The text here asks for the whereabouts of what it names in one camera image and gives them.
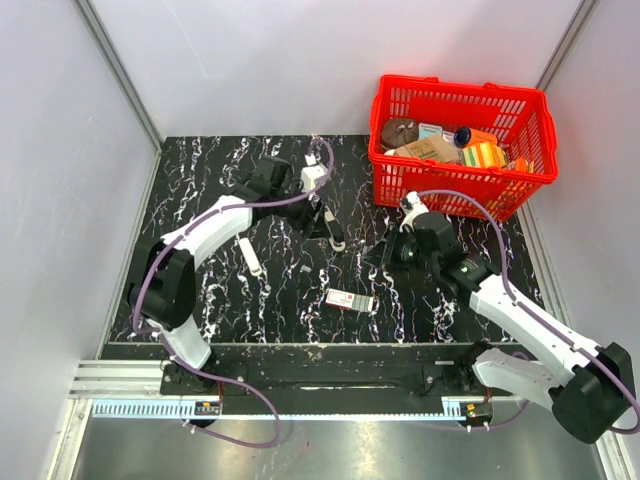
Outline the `red white staple box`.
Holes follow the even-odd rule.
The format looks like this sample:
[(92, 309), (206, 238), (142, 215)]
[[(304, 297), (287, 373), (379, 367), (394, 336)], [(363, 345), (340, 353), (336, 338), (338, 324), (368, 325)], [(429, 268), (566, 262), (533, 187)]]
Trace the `red white staple box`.
[(337, 289), (329, 289), (325, 298), (328, 305), (357, 312), (370, 313), (374, 309), (375, 299), (371, 296), (355, 294)]

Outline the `white staple remover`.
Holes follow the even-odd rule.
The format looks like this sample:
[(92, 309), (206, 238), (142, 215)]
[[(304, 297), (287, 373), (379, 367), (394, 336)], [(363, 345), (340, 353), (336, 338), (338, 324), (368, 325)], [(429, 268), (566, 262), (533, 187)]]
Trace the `white staple remover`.
[(262, 273), (262, 266), (249, 239), (240, 238), (238, 240), (238, 246), (240, 247), (250, 274), (254, 277), (259, 277)]

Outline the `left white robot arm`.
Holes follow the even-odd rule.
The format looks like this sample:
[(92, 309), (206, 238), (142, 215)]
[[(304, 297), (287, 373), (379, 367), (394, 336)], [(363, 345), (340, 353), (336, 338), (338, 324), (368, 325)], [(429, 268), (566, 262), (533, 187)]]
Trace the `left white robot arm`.
[(140, 329), (144, 318), (162, 335), (187, 365), (181, 381), (193, 394), (208, 394), (217, 381), (210, 366), (212, 349), (193, 318), (196, 270), (226, 242), (267, 216), (285, 218), (305, 235), (328, 235), (322, 204), (311, 200), (328, 172), (316, 162), (296, 178), (287, 161), (264, 156), (253, 172), (193, 221), (162, 237), (137, 241), (124, 289), (134, 329)]

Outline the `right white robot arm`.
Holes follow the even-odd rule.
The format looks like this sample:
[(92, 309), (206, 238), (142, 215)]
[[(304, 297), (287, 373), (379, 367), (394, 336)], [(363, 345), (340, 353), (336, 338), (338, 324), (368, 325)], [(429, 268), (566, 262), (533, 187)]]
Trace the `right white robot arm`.
[(421, 271), (440, 290), (489, 319), (534, 358), (511, 357), (474, 345), (454, 375), (456, 387), (476, 396), (504, 390), (551, 412), (565, 431), (593, 444), (629, 409), (638, 410), (633, 364), (619, 344), (599, 345), (562, 324), (522, 295), (498, 267), (466, 250), (440, 213), (409, 215), (390, 225), (364, 255), (388, 272)]

